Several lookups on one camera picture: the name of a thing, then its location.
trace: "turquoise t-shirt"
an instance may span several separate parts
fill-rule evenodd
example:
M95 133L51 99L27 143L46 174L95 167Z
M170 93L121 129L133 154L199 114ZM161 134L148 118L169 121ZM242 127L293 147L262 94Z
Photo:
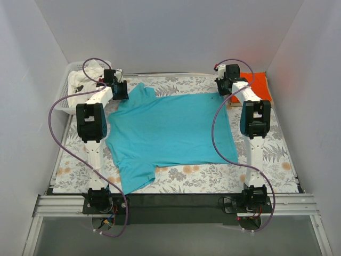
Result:
M156 166L224 163L211 141L213 117L223 102L218 93L156 98L153 88L140 83L109 115L106 140L119 168L124 194L143 188L155 179ZM220 152L237 162L226 111L215 125Z

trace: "leaf pattern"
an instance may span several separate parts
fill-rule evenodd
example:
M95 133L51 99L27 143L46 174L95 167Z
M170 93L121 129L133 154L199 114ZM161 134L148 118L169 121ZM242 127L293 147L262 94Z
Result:
M137 77L129 78L128 91L138 83L154 88L158 97L191 93L217 92L214 76L200 77ZM105 115L117 110L119 101L105 107ZM239 131L241 108L227 109L239 163L246 163L243 135ZM77 135L75 117L72 118L65 146L82 159L87 159L84 144ZM121 188L119 170L114 166L108 147L103 149L104 176L110 177ZM298 192L295 177L290 168L289 157L280 127L271 110L271 128L264 144L264 173L277 193ZM59 171L53 187L54 193L82 193L88 189L90 170L67 153L62 153ZM242 190L246 168L227 164L179 165L160 168L155 181L135 193L239 193Z

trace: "white wall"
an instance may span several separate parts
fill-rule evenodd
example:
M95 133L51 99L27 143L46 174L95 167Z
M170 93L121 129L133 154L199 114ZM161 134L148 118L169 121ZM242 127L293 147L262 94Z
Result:
M203 72L228 57L266 71L303 0L36 0L69 62Z
M58 147L47 127L67 61L34 0L0 0L0 255L21 255ZM61 138L65 115L53 126Z
M341 2L305 1L268 71L303 188L314 193L334 255L341 252Z

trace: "orange towel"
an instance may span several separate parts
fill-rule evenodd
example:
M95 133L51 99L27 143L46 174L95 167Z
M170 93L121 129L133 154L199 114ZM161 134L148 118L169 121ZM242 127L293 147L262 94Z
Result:
M240 77L245 77L249 83L252 81L251 73L240 73ZM255 73L255 82L251 85L251 88L255 92L255 94L262 100L272 101L269 90L267 89L267 80L264 72ZM233 96L231 99L231 103L238 102L239 100L237 99L237 97Z

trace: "white cloth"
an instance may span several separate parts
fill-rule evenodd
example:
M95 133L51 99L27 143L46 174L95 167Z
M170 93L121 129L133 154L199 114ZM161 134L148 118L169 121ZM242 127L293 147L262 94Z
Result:
M91 60L89 62L89 65L85 68L86 74L89 77L97 81L99 80L99 78L103 77L103 71L104 71L104 68L102 68L95 60ZM68 80L69 80L68 81L68 95L72 95L75 93L82 93L82 92L91 92L91 91L96 90L97 83L88 79L84 75L82 70L72 71L69 74ZM93 93L68 98L69 107L75 107L79 103L85 103L88 99L91 98L92 95Z

